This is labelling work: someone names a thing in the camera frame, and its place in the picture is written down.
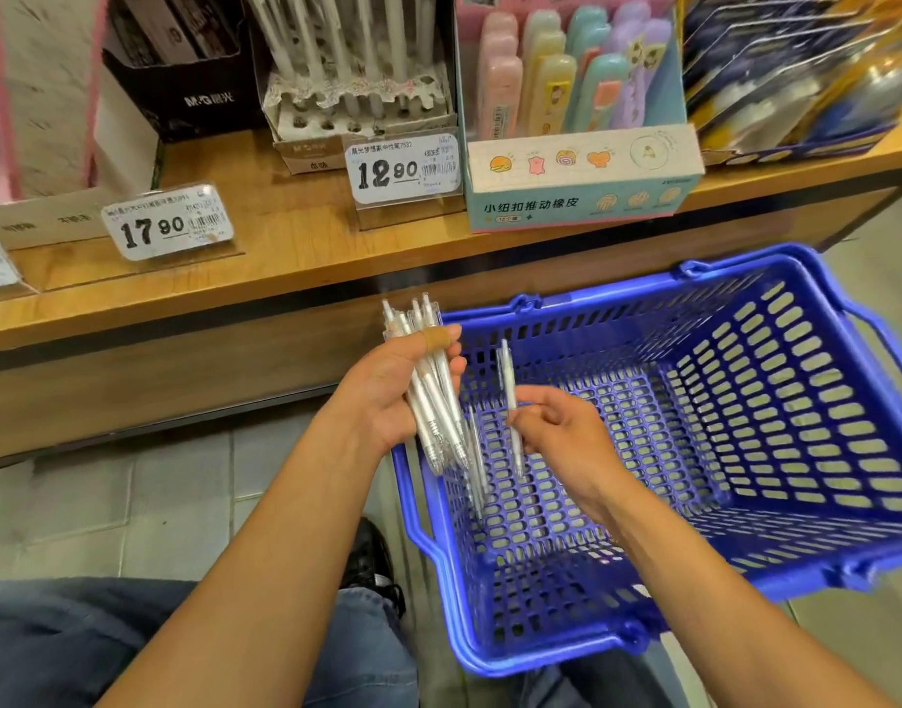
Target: black sneaker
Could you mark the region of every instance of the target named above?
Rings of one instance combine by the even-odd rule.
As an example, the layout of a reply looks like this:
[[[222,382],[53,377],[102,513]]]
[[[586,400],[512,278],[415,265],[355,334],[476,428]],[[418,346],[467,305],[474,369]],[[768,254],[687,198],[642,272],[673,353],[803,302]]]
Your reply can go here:
[[[405,615],[405,595],[402,587],[395,583],[391,554],[388,553],[386,538],[369,519],[359,519],[359,528],[352,540],[352,549],[346,568],[342,572],[340,589],[353,587],[372,589],[376,594],[391,601],[400,619]]]

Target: jeans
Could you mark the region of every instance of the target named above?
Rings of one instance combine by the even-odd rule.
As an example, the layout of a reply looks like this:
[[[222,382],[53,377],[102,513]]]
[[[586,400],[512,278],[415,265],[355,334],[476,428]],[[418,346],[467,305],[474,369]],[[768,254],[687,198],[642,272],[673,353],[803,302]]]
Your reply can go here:
[[[93,705],[194,587],[141,579],[1,582],[0,708]],[[644,657],[610,651],[524,674],[513,701],[521,708],[687,705],[659,644]],[[339,591],[303,705],[418,705],[415,659],[386,599],[368,589]]]

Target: blue plastic basket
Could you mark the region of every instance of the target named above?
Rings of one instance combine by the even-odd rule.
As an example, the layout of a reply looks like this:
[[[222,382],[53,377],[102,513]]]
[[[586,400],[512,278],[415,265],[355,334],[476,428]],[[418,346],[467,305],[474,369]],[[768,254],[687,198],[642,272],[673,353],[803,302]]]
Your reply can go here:
[[[811,249],[727,261],[509,306],[464,326],[464,400],[481,409],[489,508],[420,456],[434,537],[405,449],[392,452],[407,532],[436,566],[461,664],[504,676],[599,650],[644,650],[667,626],[622,549],[539,455],[512,472],[493,348],[518,382],[596,404],[626,467],[772,600],[867,589],[902,565],[902,397],[855,326],[867,321]]]

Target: teal display box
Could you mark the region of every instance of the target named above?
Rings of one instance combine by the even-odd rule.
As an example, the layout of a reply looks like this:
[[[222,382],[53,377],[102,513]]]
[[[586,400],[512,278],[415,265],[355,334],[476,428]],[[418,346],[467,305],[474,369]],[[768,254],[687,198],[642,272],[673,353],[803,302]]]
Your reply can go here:
[[[672,44],[636,129],[473,141],[479,24],[456,27],[460,146],[473,232],[617,223],[669,216],[704,174],[687,123],[679,49]],[[470,37],[461,29],[471,31]]]

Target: forearm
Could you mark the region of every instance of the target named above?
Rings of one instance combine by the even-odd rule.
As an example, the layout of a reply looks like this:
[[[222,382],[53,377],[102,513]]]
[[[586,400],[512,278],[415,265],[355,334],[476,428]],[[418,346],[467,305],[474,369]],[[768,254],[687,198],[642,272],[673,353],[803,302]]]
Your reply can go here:
[[[633,477],[617,484],[603,519],[718,705],[893,705],[653,492]]]
[[[371,445],[334,396],[101,705],[299,705],[381,459]]]

